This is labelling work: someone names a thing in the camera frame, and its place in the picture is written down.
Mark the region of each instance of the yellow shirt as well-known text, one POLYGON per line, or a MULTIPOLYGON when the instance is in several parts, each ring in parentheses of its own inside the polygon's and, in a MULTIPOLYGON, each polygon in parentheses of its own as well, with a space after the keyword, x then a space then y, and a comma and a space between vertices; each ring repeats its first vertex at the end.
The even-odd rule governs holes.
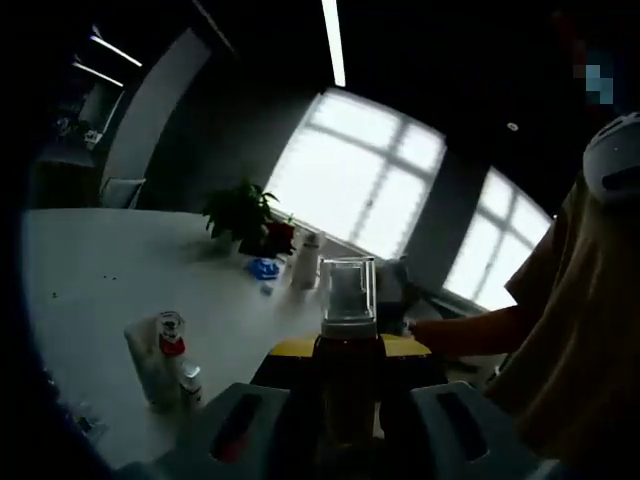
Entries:
POLYGON ((580 176, 506 288, 539 321, 486 395, 544 457, 640 459, 640 205, 604 207, 580 176))

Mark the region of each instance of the white helmet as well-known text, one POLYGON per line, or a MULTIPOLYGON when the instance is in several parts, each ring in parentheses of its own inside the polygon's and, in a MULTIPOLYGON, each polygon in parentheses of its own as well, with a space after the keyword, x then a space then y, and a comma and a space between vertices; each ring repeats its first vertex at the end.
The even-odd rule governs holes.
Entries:
POLYGON ((596 133, 582 163, 587 186, 601 202, 640 199, 640 112, 618 117, 596 133))

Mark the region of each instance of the chair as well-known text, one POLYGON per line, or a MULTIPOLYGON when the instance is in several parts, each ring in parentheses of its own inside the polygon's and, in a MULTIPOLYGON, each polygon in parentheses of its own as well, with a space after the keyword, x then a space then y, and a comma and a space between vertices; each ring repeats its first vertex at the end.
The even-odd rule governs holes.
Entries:
POLYGON ((103 208, 136 208, 140 190, 146 179, 132 180, 109 177, 100 191, 103 208))

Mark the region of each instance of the person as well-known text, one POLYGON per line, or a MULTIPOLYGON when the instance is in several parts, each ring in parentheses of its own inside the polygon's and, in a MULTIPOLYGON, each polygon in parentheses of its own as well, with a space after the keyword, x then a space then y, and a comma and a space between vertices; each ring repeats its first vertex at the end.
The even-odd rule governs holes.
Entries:
POLYGON ((587 146, 562 210, 506 284, 516 306, 410 327, 434 352, 514 352, 486 396, 534 452, 578 472, 622 455, 618 441, 637 444, 639 200, 636 112, 587 146))

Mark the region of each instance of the dark wall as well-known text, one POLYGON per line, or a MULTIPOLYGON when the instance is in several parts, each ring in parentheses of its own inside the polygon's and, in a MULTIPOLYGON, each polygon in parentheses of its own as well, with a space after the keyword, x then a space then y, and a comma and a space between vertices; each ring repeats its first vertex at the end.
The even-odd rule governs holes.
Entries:
POLYGON ((266 185, 316 93, 212 58, 167 122, 138 208, 198 212, 243 177, 266 185))
POLYGON ((86 95, 78 118, 89 122, 93 130, 102 133, 121 93, 122 90, 115 85, 96 82, 86 95))
POLYGON ((489 167, 448 150, 407 247, 412 277, 438 292, 471 223, 489 167))

